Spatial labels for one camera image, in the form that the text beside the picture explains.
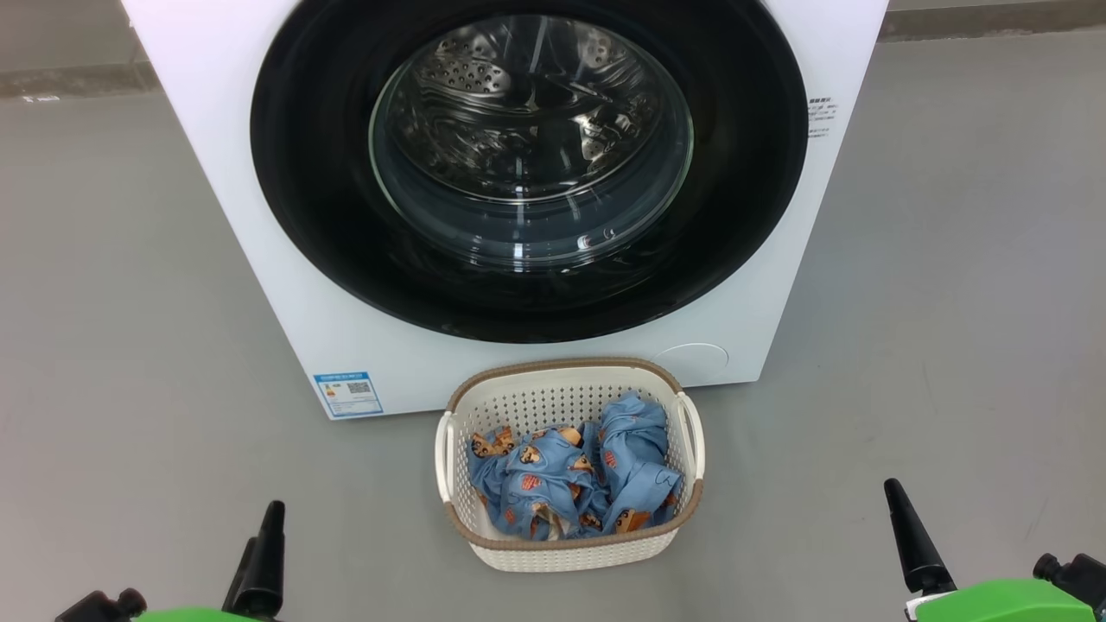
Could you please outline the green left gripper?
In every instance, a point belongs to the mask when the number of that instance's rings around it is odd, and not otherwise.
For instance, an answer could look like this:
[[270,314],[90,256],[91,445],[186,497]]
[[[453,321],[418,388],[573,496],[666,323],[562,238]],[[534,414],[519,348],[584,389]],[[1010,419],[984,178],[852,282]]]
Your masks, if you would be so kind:
[[285,502],[268,505],[259,531],[246,540],[244,552],[226,591],[222,610],[176,607],[148,610],[134,622],[257,622],[275,618],[283,607]]

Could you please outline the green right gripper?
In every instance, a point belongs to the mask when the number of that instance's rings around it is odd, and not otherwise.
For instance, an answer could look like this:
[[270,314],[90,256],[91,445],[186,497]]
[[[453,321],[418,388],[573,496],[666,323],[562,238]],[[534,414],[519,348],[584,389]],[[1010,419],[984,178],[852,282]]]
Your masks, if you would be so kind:
[[1097,621],[1097,611],[1047,581],[1022,578],[984,581],[957,590],[902,484],[881,484],[904,583],[908,621]]

